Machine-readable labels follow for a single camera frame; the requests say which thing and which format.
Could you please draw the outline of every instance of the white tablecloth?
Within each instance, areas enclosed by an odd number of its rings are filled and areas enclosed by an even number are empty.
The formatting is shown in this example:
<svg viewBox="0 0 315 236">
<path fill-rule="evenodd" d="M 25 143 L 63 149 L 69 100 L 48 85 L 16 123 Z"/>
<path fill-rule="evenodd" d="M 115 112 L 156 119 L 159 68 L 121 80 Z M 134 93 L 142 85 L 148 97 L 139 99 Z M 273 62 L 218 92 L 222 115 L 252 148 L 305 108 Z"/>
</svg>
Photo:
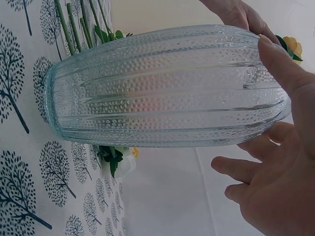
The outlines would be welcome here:
<svg viewBox="0 0 315 236">
<path fill-rule="evenodd" d="M 80 41 L 79 0 L 71 3 Z M 110 1 L 102 1 L 110 21 Z M 89 30 L 94 18 L 89 2 Z M 102 22 L 99 7 L 96 8 Z M 54 0 L 0 1 L 0 235 L 126 235 L 121 179 L 102 173 L 89 145 L 65 142 L 43 110 L 49 68 L 67 57 Z"/>
</svg>

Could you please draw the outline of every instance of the hand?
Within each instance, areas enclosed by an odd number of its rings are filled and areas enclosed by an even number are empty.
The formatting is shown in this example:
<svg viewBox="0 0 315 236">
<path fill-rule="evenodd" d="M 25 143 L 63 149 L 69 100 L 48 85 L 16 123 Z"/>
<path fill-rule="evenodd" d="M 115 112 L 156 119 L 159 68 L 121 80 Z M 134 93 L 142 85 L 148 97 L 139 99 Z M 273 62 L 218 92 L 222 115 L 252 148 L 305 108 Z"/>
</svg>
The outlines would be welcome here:
<svg viewBox="0 0 315 236">
<path fill-rule="evenodd" d="M 262 62 L 292 100 L 295 125 L 277 122 L 239 145 L 261 163 L 216 157 L 212 167 L 242 182 L 227 187 L 225 195 L 240 205 L 245 220 L 262 233 L 314 236 L 315 75 L 264 36 L 258 47 Z"/>
<path fill-rule="evenodd" d="M 260 15 L 241 0 L 200 0 L 217 14 L 225 25 L 237 26 L 255 34 L 262 34 L 280 44 Z"/>
</svg>

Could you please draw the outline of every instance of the yellow rose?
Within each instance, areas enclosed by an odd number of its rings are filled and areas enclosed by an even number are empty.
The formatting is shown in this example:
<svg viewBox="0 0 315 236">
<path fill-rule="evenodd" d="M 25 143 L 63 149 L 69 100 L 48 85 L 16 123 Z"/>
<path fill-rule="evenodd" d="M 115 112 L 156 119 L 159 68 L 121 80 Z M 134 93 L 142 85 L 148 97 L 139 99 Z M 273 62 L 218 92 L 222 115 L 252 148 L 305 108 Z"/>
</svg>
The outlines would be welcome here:
<svg viewBox="0 0 315 236">
<path fill-rule="evenodd" d="M 286 45 L 288 46 L 288 48 L 295 54 L 297 55 L 299 58 L 302 59 L 302 45 L 300 43 L 297 42 L 297 40 L 293 37 L 284 37 L 283 40 L 285 41 Z M 297 64 L 301 64 L 300 61 L 294 60 L 295 63 Z"/>
<path fill-rule="evenodd" d="M 139 151 L 136 147 L 131 147 L 131 153 L 135 156 L 135 158 L 138 158 Z"/>
</svg>

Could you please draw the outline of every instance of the glass vase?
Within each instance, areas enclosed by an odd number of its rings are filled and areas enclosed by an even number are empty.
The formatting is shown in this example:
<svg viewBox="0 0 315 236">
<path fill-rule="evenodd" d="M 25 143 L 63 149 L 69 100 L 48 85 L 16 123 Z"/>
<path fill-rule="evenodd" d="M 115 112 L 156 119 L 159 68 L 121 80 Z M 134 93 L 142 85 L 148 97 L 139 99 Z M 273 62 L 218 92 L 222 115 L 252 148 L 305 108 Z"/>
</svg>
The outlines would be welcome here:
<svg viewBox="0 0 315 236">
<path fill-rule="evenodd" d="M 205 25 L 119 39 L 56 64 L 45 109 L 65 140 L 204 147 L 254 138 L 290 113 L 260 61 L 259 37 Z"/>
</svg>

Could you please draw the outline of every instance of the ridged glass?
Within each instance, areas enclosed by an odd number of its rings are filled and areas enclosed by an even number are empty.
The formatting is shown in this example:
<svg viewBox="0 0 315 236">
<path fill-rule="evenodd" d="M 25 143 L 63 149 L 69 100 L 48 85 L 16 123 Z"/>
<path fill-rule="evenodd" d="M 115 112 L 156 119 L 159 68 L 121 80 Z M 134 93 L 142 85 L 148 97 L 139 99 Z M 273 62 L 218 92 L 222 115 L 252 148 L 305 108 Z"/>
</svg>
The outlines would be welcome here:
<svg viewBox="0 0 315 236">
<path fill-rule="evenodd" d="M 109 42 L 53 66 L 46 115 L 65 140 L 204 147 L 251 139 L 290 113 L 262 65 L 259 37 L 205 25 Z"/>
</svg>

